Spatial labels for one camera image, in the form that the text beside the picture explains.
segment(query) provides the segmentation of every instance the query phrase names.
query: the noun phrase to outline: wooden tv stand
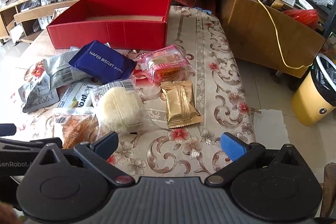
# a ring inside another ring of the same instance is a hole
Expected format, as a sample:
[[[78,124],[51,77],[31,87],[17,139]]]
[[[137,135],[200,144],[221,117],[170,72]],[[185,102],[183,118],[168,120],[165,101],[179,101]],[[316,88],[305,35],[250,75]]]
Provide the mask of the wooden tv stand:
[[[9,37],[13,21],[21,22],[25,37],[33,41],[41,31],[33,32],[32,25],[39,17],[50,16],[54,9],[71,6],[78,0],[68,0],[37,7],[22,13],[21,5],[28,0],[12,0],[0,9],[0,39]],[[309,65],[325,39],[309,27],[289,16],[268,8],[278,28],[283,56],[292,67]],[[227,35],[236,58],[264,65],[275,70],[302,77],[306,68],[288,69],[279,53],[274,27],[263,7],[255,0],[216,0],[216,15]]]

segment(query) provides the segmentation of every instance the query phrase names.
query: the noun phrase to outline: red box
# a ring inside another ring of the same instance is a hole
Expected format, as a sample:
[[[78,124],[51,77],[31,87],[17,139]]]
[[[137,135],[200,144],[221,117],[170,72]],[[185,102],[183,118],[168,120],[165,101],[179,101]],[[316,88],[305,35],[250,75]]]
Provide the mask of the red box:
[[[48,32],[55,48],[99,40],[111,48],[161,49],[171,0],[80,0],[55,18]]]

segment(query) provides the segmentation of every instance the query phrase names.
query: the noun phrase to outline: pink snack package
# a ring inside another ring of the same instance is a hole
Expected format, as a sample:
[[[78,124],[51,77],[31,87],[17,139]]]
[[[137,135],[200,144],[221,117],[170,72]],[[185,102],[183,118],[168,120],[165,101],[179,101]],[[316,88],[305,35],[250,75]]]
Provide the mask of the pink snack package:
[[[152,83],[186,80],[193,70],[175,45],[145,54],[140,60],[141,70]]]

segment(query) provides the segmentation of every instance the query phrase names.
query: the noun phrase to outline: yellow cable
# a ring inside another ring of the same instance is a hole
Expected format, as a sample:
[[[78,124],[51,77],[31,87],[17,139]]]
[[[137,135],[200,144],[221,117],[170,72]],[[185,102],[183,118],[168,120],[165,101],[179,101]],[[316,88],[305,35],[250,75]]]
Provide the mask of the yellow cable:
[[[260,1],[260,0],[257,0],[261,6],[266,10],[266,12],[268,13],[268,16],[269,18],[271,19],[272,23],[273,23],[273,26],[274,26],[274,29],[275,29],[275,34],[276,34],[276,37],[277,37],[277,42],[278,42],[278,48],[279,48],[279,51],[280,51],[280,55],[281,55],[281,59],[282,59],[282,62],[283,64],[289,68],[289,69],[302,69],[302,68],[309,68],[312,64],[310,64],[309,66],[304,66],[302,65],[301,67],[299,68],[296,68],[296,67],[291,67],[289,65],[287,65],[287,63],[285,62],[285,59],[284,59],[284,56],[282,54],[282,50],[281,50],[281,45],[280,45],[280,41],[279,41],[279,34],[278,34],[278,29],[277,29],[277,26],[275,25],[275,22],[273,20],[273,17],[271,16],[269,10],[266,8],[266,6]]]

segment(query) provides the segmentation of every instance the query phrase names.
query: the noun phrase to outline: red plastic bag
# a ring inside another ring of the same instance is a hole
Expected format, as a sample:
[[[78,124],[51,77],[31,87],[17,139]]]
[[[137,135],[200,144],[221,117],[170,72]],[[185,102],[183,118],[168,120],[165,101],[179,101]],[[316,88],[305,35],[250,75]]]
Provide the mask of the red plastic bag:
[[[283,11],[284,14],[294,18],[295,20],[307,25],[308,27],[315,30],[319,22],[319,14],[317,10],[287,10]]]

